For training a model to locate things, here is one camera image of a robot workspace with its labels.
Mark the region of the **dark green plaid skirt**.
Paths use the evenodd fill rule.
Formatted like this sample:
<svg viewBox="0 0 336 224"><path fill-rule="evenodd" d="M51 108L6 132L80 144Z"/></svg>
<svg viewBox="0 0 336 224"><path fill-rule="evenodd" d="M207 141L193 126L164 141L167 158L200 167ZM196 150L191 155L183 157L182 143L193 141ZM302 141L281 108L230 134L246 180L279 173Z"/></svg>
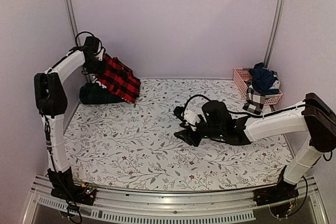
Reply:
<svg viewBox="0 0 336 224"><path fill-rule="evenodd" d="M79 100L82 104L114 104L121 103L124 100L96 83L86 83L80 88Z"/></svg>

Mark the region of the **red black plaid shirt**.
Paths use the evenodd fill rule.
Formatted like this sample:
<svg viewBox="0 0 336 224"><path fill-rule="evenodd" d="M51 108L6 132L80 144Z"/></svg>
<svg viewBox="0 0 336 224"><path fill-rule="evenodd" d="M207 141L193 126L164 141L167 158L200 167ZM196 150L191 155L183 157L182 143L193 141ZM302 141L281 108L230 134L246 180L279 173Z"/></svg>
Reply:
<svg viewBox="0 0 336 224"><path fill-rule="evenodd" d="M140 96L141 81L133 75L133 71L117 57L103 56L107 62L105 73L95 74L93 80L103 89L129 103L136 103Z"/></svg>

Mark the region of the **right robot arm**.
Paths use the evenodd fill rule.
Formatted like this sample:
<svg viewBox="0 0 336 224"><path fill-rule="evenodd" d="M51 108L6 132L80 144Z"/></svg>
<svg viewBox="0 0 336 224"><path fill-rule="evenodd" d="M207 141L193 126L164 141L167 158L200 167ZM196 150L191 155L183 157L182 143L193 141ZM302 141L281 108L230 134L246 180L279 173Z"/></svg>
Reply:
<svg viewBox="0 0 336 224"><path fill-rule="evenodd" d="M263 115L230 111L224 102L210 100L202 106L202 114L177 106L173 113L181 121L183 130L175 137L193 147L204 138L233 146L249 145L259 139L275 135L308 132L293 160L284 168L280 183L271 190L276 201L291 194L304 173L325 154L335 149L335 113L315 94L308 93L303 101L288 108Z"/></svg>

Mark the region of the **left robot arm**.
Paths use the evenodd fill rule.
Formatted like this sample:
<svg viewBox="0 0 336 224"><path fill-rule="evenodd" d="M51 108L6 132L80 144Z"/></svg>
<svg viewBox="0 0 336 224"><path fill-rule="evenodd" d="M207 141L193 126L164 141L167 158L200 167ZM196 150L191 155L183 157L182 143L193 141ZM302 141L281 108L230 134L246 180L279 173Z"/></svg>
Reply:
<svg viewBox="0 0 336 224"><path fill-rule="evenodd" d="M75 46L65 56L34 76L35 103L44 125L48 170L57 175L71 171L64 141L64 117L68 107L64 82L80 67L89 74L104 73L105 51L98 37L82 31L75 36Z"/></svg>

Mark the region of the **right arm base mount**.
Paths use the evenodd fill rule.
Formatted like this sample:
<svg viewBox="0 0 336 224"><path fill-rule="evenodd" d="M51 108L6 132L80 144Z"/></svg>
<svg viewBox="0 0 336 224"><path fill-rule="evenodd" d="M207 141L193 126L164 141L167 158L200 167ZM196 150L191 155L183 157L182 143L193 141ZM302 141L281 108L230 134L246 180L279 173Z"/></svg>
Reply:
<svg viewBox="0 0 336 224"><path fill-rule="evenodd" d="M270 206L271 214L278 219L287 218L292 213L299 196L297 185L289 184L282 178L276 185L256 189L253 194L257 206Z"/></svg>

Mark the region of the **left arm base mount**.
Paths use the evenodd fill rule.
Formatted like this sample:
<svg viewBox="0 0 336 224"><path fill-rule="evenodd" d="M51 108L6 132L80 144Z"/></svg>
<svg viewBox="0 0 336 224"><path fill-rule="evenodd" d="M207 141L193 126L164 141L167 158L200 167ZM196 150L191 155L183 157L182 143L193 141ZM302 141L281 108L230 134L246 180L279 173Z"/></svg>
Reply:
<svg viewBox="0 0 336 224"><path fill-rule="evenodd" d="M47 170L48 178L52 183L51 195L56 198L75 201L76 203L92 206L96 197L96 191L85 186L76 185L72 178L72 170L54 172Z"/></svg>

